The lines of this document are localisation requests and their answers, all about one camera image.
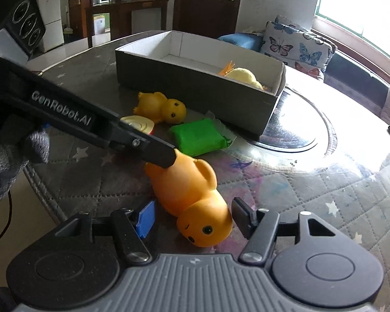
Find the wooden door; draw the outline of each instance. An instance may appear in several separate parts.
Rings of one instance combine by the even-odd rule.
[[[173,28],[218,38],[235,31],[240,0],[175,0]]]

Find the camera lens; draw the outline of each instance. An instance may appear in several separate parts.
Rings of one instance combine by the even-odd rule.
[[[29,37],[29,47],[34,45],[38,41],[40,35],[40,29],[36,29]]]
[[[28,0],[23,1],[19,6],[16,8],[15,12],[13,13],[13,23],[19,23],[24,16],[27,13],[27,10],[29,9],[30,2]]]
[[[23,22],[22,27],[20,28],[20,37],[22,39],[26,38],[30,32],[32,31],[33,27],[35,27],[36,21],[37,21],[36,13],[30,14],[27,19]]]

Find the open box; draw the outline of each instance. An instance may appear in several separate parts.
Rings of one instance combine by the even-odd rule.
[[[186,107],[261,135],[285,85],[283,62],[252,50],[179,31],[167,31],[115,50],[117,79],[142,92],[160,91]],[[218,73],[233,61],[267,91]]]

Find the screw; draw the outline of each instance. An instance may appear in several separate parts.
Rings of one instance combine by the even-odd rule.
[[[144,263],[149,260],[149,255],[144,252],[131,252],[127,258],[133,263]]]
[[[138,138],[134,139],[131,145],[137,148],[140,145],[140,140]]]
[[[246,263],[255,264],[261,262],[263,256],[257,252],[247,252],[241,255],[241,259],[243,259]]]

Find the white refrigerator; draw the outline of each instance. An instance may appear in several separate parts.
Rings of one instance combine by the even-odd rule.
[[[45,35],[39,44],[39,50],[47,51],[65,43],[61,20],[60,0],[38,0],[39,10],[45,24]]]

